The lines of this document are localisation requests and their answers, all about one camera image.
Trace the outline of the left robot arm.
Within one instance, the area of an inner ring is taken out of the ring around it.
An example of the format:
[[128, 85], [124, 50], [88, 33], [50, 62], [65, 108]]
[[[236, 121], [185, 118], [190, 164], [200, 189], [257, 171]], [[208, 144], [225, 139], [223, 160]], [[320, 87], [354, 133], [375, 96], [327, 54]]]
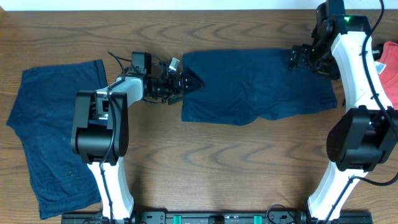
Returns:
[[130, 66], [121, 67], [114, 83], [76, 95], [71, 145], [94, 175], [101, 196], [103, 210], [95, 222], [141, 221], [124, 169], [129, 107], [138, 101], [172, 105], [204, 86], [193, 71], [180, 71], [179, 59], [153, 62], [155, 58], [147, 52], [132, 52]]

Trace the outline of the red t-shirt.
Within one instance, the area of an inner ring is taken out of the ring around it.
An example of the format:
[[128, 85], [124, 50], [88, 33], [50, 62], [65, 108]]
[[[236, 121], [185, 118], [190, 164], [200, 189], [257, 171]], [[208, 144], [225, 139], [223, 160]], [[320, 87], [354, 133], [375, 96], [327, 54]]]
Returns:
[[388, 99], [393, 104], [394, 109], [397, 110], [397, 43], [387, 41], [383, 45], [381, 57], [377, 61], [386, 66], [379, 77]]

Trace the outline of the black garment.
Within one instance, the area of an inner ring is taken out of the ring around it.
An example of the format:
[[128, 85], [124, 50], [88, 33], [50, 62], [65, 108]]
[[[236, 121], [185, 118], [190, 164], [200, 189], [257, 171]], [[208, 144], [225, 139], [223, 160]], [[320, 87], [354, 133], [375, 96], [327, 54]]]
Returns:
[[[340, 69], [341, 81], [345, 91], [345, 107], [346, 111], [351, 108], [359, 108], [366, 106], [370, 110], [378, 110], [379, 106], [373, 97], [368, 79], [364, 72], [363, 61], [360, 54], [361, 49], [350, 49], [347, 56], [343, 56], [343, 68]], [[373, 50], [372, 57], [366, 57], [371, 83], [378, 94], [379, 101], [386, 109], [391, 106], [391, 101], [386, 95], [379, 77], [386, 65], [377, 62], [382, 54], [382, 44], [379, 44]]]

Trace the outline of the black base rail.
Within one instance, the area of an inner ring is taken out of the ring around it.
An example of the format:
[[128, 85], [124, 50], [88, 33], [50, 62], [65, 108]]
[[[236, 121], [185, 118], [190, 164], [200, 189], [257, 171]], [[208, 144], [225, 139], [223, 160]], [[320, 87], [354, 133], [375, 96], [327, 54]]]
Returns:
[[[137, 224], [298, 224], [323, 223], [322, 220], [308, 219], [304, 211], [290, 214], [282, 209], [268, 213], [168, 213], [168, 212], [133, 212], [131, 218], [114, 220], [114, 223]], [[62, 215], [62, 224], [111, 223], [110, 219], [98, 213], [66, 213]], [[331, 224], [372, 224], [370, 212], [341, 212], [337, 219], [327, 221]]]

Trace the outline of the navy blue folded garment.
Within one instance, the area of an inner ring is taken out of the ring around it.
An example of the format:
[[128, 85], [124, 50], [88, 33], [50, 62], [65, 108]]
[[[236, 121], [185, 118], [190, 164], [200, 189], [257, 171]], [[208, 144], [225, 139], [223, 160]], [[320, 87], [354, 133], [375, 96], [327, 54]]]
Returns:
[[102, 60], [22, 72], [6, 124], [21, 140], [42, 220], [101, 201], [92, 172], [72, 151], [71, 136], [76, 94], [106, 85]]

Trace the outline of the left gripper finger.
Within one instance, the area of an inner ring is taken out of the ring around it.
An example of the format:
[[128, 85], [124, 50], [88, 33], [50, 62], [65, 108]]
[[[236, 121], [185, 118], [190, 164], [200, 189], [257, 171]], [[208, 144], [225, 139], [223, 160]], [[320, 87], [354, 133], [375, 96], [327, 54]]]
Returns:
[[202, 89], [202, 85], [185, 85], [182, 90], [183, 95], [187, 95], [194, 91], [198, 91]]
[[184, 86], [201, 86], [202, 80], [193, 72], [181, 72], [180, 79]]

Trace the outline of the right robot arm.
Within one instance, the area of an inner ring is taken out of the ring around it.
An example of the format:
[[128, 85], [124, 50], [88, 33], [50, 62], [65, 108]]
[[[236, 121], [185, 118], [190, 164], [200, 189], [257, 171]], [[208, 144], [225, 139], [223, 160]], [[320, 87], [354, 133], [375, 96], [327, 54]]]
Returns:
[[387, 97], [373, 57], [374, 27], [362, 15], [349, 15], [342, 0], [317, 7], [313, 43], [294, 45], [289, 68], [309, 68], [341, 80], [345, 115], [328, 133], [329, 163], [295, 223], [371, 223], [368, 212], [343, 212], [358, 182], [386, 162], [397, 144], [397, 111]]

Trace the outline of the navy blue shorts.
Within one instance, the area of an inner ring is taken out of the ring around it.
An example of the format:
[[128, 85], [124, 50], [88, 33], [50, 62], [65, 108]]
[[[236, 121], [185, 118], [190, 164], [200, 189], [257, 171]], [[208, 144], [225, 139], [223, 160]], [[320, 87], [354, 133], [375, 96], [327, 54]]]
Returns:
[[337, 107], [329, 79], [288, 68], [287, 49], [206, 50], [183, 55], [203, 87], [183, 97], [182, 121], [243, 126]]

